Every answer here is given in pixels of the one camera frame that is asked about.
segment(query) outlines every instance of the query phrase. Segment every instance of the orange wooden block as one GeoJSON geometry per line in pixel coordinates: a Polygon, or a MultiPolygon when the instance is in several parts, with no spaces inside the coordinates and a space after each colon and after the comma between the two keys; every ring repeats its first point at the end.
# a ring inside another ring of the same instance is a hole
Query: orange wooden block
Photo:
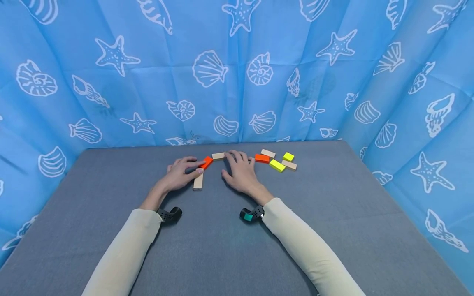
{"type": "Polygon", "coordinates": [[[205,161],[206,163],[203,164],[203,165],[200,165],[199,167],[200,167],[200,168],[203,168],[204,170],[206,170],[207,167],[210,166],[210,164],[211,164],[214,160],[212,159],[212,157],[206,156],[206,158],[204,159],[204,161],[205,161]]]}
{"type": "Polygon", "coordinates": [[[269,163],[270,162],[270,156],[263,155],[263,154],[255,154],[255,161],[256,162],[269,163]]]}

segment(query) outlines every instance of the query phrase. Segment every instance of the blue fabric backdrop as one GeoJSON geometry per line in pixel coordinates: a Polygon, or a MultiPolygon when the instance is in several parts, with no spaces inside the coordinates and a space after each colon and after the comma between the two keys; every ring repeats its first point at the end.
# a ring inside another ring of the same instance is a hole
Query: blue fabric backdrop
{"type": "Polygon", "coordinates": [[[3,0],[0,266],[84,149],[343,139],[474,292],[473,18],[467,0],[3,0]]]}

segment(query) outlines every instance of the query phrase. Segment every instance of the gray tabletop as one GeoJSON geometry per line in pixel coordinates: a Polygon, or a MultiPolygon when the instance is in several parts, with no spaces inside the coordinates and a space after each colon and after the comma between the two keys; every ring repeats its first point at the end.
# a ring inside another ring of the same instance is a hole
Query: gray tabletop
{"type": "MultiPolygon", "coordinates": [[[[343,141],[191,145],[85,151],[0,270],[0,295],[80,295],[130,212],[175,158],[262,148],[296,172],[255,164],[260,181],[331,246],[368,296],[468,296],[453,272],[343,141]]],[[[163,225],[131,295],[286,295],[317,292],[264,224],[246,224],[256,204],[227,188],[215,161],[202,191],[192,184],[163,208],[163,225]]]]}

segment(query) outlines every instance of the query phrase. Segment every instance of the wooden block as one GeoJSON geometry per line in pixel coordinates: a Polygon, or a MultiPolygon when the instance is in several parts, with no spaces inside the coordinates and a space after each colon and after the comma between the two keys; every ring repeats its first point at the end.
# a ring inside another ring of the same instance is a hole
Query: wooden block
{"type": "Polygon", "coordinates": [[[215,160],[215,161],[220,161],[220,160],[223,160],[224,158],[225,158],[225,156],[224,156],[223,152],[212,154],[212,159],[215,160]]]}
{"type": "Polygon", "coordinates": [[[263,154],[255,154],[255,161],[256,162],[262,162],[262,163],[269,163],[270,162],[270,156],[263,155],[263,154]]]}
{"type": "Polygon", "coordinates": [[[285,153],[285,155],[283,155],[283,159],[286,160],[286,161],[289,161],[289,162],[292,162],[293,161],[293,158],[295,158],[295,156],[289,152],[285,153]]]}
{"type": "Polygon", "coordinates": [[[206,158],[204,159],[204,161],[205,161],[206,163],[203,164],[203,165],[200,165],[199,167],[200,167],[200,168],[203,168],[204,170],[206,170],[207,167],[210,166],[210,164],[211,164],[214,160],[212,159],[212,157],[206,156],[206,158]]]}
{"type": "Polygon", "coordinates": [[[298,166],[296,163],[289,162],[286,160],[282,160],[282,165],[287,167],[289,170],[296,170],[296,167],[298,166]]]}
{"type": "Polygon", "coordinates": [[[271,151],[268,151],[268,150],[265,150],[265,149],[262,149],[260,154],[270,156],[271,158],[275,158],[275,155],[276,155],[274,152],[271,152],[271,151]]]}
{"type": "Polygon", "coordinates": [[[274,168],[275,170],[282,172],[285,170],[285,166],[276,161],[275,159],[272,159],[272,161],[269,163],[269,165],[274,168]]]}
{"type": "Polygon", "coordinates": [[[204,178],[204,173],[202,173],[199,177],[194,179],[194,186],[192,187],[192,190],[194,191],[201,191],[202,190],[202,180],[204,178]]]}

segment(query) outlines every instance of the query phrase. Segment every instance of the arm sleeve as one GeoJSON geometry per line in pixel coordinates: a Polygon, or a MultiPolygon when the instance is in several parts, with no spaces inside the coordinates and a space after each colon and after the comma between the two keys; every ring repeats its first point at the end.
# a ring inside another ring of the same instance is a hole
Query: arm sleeve
{"type": "Polygon", "coordinates": [[[156,212],[133,210],[99,261],[82,296],[127,296],[162,221],[156,212]]]}
{"type": "Polygon", "coordinates": [[[365,296],[324,240],[279,198],[265,206],[263,222],[310,278],[321,295],[365,296]]]}

